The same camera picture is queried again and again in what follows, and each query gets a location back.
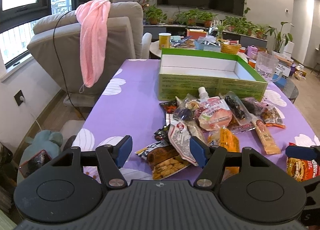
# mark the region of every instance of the plant pot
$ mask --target plant pot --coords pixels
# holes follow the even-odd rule
[[[204,21],[204,27],[210,28],[212,26],[212,21]]]
[[[196,23],[196,19],[189,19],[188,25],[194,25]]]
[[[256,35],[257,35],[258,39],[262,39],[263,38],[263,32],[261,32],[261,31],[257,31]]]
[[[229,26],[229,31],[233,32],[235,30],[235,26]]]
[[[156,18],[150,18],[150,19],[149,19],[149,23],[150,23],[151,25],[157,25],[157,24],[158,24],[158,19],[156,19]]]

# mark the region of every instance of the gray sofa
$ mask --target gray sofa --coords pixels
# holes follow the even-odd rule
[[[63,90],[66,90],[52,39],[53,29],[62,15],[49,15],[40,19],[33,28],[35,35],[27,48],[44,70]],[[93,106],[126,59],[148,58],[151,37],[147,34],[142,39],[142,20],[143,11],[138,3],[111,4],[107,22],[108,38],[104,71],[97,83],[92,88],[85,88],[82,94],[79,94],[79,89],[83,85],[79,59],[81,25],[76,19],[75,11],[68,13],[59,21],[55,31],[55,46],[66,77],[68,91],[71,93],[70,98],[75,106]],[[65,99],[64,103],[70,104],[68,99]]]

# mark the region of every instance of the black cable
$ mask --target black cable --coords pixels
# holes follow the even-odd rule
[[[74,106],[74,104],[72,103],[72,101],[71,101],[70,94],[69,94],[68,87],[67,87],[66,77],[65,77],[65,75],[64,75],[63,68],[62,68],[62,65],[61,65],[61,62],[60,62],[60,58],[59,58],[59,55],[58,55],[58,52],[57,52],[57,49],[56,49],[56,44],[55,44],[55,42],[54,42],[54,34],[55,34],[55,32],[56,32],[56,28],[57,28],[57,26],[58,26],[58,23],[59,23],[59,21],[62,19],[62,17],[65,16],[66,14],[68,14],[69,12],[66,12],[64,15],[62,15],[62,16],[60,17],[60,19],[57,21],[56,26],[54,27],[53,37],[52,37],[52,39],[53,39],[53,47],[54,47],[54,51],[56,52],[56,55],[57,55],[57,58],[58,58],[58,61],[59,61],[59,65],[60,65],[60,68],[61,68],[61,73],[62,73],[64,85],[66,86],[66,91],[67,91],[67,95],[68,95],[68,97],[69,97],[70,103],[71,103],[71,105],[74,107],[74,109],[76,109],[76,110],[80,113],[80,115],[81,115],[81,117],[83,118],[83,120],[85,120],[85,118],[84,118],[83,114],[81,113],[80,109],[76,108],[76,107]]]

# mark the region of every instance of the yellow can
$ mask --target yellow can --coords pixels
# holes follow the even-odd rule
[[[159,49],[170,48],[171,33],[159,33]]]

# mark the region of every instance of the metal screw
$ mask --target metal screw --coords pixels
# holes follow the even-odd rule
[[[197,185],[200,187],[210,187],[212,185],[212,181],[209,179],[200,179],[197,181]]]
[[[112,187],[121,187],[124,185],[124,181],[120,178],[113,178],[109,181],[109,185]]]

